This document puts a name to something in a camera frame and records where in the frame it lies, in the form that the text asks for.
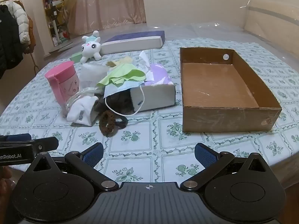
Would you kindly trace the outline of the blue surgical face mask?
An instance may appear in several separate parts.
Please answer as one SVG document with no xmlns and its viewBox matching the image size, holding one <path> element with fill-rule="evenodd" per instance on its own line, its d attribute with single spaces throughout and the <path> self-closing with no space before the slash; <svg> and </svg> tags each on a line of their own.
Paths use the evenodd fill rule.
<svg viewBox="0 0 299 224">
<path fill-rule="evenodd" d="M 142 84 L 143 83 L 144 83 L 144 81 L 132 81 L 132 80 L 126 80 L 124 83 L 119 83 L 119 84 L 109 83 L 108 85 L 105 86 L 105 89 L 104 89 L 104 97 L 103 98 L 104 98 L 104 103 L 105 103 L 106 107 L 110 111 L 112 111 L 114 114 L 117 114 L 119 116 L 127 117 L 127 116 L 136 115 L 140 111 L 140 109 L 142 108 L 143 104 L 145 103 L 145 95 L 144 95 L 144 91 L 142 89 Z M 122 91 L 125 91 L 125 90 L 130 90 L 131 88 L 136 88 L 136 87 L 139 87 L 139 89 L 142 93 L 143 99 L 140 102 L 139 108 L 133 114 L 131 114 L 131 115 L 120 114 L 120 113 L 116 112 L 115 110 L 113 110 L 108 105 L 108 103 L 107 103 L 107 97 L 108 96 L 112 96 L 116 93 L 119 93 L 119 92 L 122 92 Z"/>
</svg>

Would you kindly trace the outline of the dark grey sock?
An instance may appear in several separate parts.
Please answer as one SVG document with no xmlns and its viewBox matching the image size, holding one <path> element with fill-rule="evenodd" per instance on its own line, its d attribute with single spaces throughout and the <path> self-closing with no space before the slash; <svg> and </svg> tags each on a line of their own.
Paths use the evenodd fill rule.
<svg viewBox="0 0 299 224">
<path fill-rule="evenodd" d="M 104 111 L 108 110 L 104 102 L 104 95 L 96 94 L 98 100 L 94 104 L 94 111 L 102 114 Z M 119 93 L 113 94 L 107 97 L 107 104 L 115 112 L 120 114 L 128 115 L 134 111 L 133 104 L 130 96 L 130 91 L 121 91 Z"/>
</svg>

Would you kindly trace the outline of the floral tablecloth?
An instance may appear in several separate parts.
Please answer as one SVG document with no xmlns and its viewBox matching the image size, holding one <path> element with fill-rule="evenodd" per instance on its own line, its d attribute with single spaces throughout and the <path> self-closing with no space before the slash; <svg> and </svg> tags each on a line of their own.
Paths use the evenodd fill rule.
<svg viewBox="0 0 299 224">
<path fill-rule="evenodd" d="M 263 79 L 282 107 L 268 133 L 184 133 L 179 49 L 211 47 L 235 50 Z M 104 146 L 96 169 L 123 181 L 175 181 L 181 183 L 203 169 L 194 157 L 197 143 L 237 157 L 260 153 L 284 186 L 298 182 L 298 73 L 284 59 L 257 43 L 191 38 L 167 41 L 161 49 L 149 50 L 151 62 L 162 64 L 176 87 L 173 107 L 142 112 L 129 118 L 126 128 L 104 136 L 95 123 L 76 126 L 61 114 L 45 73 L 59 64 L 49 63 L 23 88 L 1 115 L 1 134 L 29 133 L 33 139 L 54 136 L 59 141 L 53 156 L 83 151 L 94 143 Z"/>
</svg>

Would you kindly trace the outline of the yellow towel cloth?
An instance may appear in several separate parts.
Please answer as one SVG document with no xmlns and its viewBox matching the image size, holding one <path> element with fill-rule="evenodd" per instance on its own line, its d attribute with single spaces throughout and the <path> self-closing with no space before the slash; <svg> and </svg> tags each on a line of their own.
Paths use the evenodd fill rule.
<svg viewBox="0 0 299 224">
<path fill-rule="evenodd" d="M 131 57 L 127 56 L 127 57 L 121 58 L 117 61 L 108 61 L 106 63 L 106 66 L 113 68 L 113 67 L 119 66 L 121 64 L 132 64 L 132 62 L 133 62 L 133 59 Z"/>
</svg>

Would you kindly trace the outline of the cluttered shelf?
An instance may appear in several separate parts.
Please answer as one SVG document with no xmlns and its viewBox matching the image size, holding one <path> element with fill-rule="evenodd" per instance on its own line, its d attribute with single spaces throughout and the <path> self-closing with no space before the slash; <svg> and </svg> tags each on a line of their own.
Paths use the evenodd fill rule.
<svg viewBox="0 0 299 224">
<path fill-rule="evenodd" d="M 53 46 L 58 46 L 70 39 L 67 22 L 64 18 L 64 0 L 42 1 Z"/>
</svg>

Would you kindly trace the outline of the white bunny plush toy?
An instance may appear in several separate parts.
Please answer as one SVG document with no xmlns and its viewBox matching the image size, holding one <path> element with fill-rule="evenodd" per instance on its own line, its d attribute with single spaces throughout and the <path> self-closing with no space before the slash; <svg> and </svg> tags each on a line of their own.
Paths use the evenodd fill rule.
<svg viewBox="0 0 299 224">
<path fill-rule="evenodd" d="M 82 57 L 80 59 L 80 62 L 85 63 L 92 57 L 96 61 L 99 61 L 101 59 L 101 38 L 99 36 L 99 31 L 93 31 L 91 36 L 83 36 L 82 41 L 84 42 L 84 44 L 82 45 Z"/>
</svg>

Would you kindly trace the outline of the plastic wrapped headboard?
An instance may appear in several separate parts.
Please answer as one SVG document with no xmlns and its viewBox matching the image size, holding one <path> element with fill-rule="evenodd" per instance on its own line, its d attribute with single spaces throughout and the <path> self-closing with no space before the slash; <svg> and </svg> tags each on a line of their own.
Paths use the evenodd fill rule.
<svg viewBox="0 0 299 224">
<path fill-rule="evenodd" d="M 244 30 L 298 57 L 298 6 L 270 0 L 249 0 Z"/>
</svg>

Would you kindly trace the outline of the purple tissue pack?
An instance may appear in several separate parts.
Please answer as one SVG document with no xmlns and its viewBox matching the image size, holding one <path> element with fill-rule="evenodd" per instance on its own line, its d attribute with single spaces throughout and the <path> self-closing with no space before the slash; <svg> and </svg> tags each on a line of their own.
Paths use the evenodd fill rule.
<svg viewBox="0 0 299 224">
<path fill-rule="evenodd" d="M 174 106 L 176 89 L 166 69 L 161 64 L 151 64 L 145 51 L 139 57 L 148 72 L 144 83 L 130 89 L 134 112 Z"/>
</svg>

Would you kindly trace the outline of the pink curtain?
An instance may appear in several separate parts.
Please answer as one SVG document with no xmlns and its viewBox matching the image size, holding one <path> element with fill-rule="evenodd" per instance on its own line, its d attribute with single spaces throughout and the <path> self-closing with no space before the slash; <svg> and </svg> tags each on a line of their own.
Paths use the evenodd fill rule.
<svg viewBox="0 0 299 224">
<path fill-rule="evenodd" d="M 75 0 L 67 14 L 71 35 L 147 21 L 144 0 Z"/>
</svg>

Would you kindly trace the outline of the blue white flat box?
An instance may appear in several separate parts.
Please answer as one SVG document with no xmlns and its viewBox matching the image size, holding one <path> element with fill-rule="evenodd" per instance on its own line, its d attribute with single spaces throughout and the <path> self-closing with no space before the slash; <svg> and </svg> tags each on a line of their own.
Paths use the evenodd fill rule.
<svg viewBox="0 0 299 224">
<path fill-rule="evenodd" d="M 160 49 L 165 42 L 163 30 L 143 31 L 116 35 L 101 45 L 101 54 L 124 53 Z"/>
</svg>

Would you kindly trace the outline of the brown cardboard box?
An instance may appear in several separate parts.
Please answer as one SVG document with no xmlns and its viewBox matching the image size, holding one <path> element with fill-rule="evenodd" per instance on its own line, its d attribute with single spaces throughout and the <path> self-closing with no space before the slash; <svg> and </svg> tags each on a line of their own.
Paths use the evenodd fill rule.
<svg viewBox="0 0 299 224">
<path fill-rule="evenodd" d="M 182 131 L 270 131 L 282 108 L 264 81 L 231 49 L 180 48 Z"/>
</svg>

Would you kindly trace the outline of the small green box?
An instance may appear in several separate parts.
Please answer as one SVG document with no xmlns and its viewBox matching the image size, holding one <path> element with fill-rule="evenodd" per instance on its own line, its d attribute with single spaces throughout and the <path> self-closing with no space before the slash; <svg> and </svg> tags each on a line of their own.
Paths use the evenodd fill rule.
<svg viewBox="0 0 299 224">
<path fill-rule="evenodd" d="M 71 55 L 70 60 L 75 63 L 78 63 L 78 62 L 80 62 L 81 58 L 82 58 L 82 53 L 78 52 L 78 53 Z"/>
</svg>

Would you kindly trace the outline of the hanging jackets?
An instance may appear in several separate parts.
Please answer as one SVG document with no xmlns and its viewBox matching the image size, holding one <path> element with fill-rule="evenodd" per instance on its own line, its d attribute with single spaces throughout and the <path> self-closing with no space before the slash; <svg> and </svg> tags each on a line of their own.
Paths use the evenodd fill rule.
<svg viewBox="0 0 299 224">
<path fill-rule="evenodd" d="M 1 76 L 18 66 L 36 46 L 33 21 L 18 1 L 1 4 Z"/>
</svg>

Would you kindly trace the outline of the green microfiber cloth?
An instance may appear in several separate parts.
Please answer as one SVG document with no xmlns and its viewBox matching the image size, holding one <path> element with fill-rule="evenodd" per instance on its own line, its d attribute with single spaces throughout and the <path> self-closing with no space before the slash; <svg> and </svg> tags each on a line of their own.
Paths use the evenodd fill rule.
<svg viewBox="0 0 299 224">
<path fill-rule="evenodd" d="M 98 86 L 107 86 L 109 84 L 123 84 L 126 81 L 145 81 L 146 75 L 133 64 L 120 64 L 110 71 Z"/>
</svg>

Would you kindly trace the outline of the brown scrunchie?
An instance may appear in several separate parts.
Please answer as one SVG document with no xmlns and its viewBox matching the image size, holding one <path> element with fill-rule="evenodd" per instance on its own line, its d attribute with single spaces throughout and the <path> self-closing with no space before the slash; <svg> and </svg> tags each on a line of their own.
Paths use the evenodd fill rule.
<svg viewBox="0 0 299 224">
<path fill-rule="evenodd" d="M 115 114 L 110 111 L 104 111 L 99 118 L 99 129 L 106 137 L 111 137 L 115 129 Z"/>
</svg>

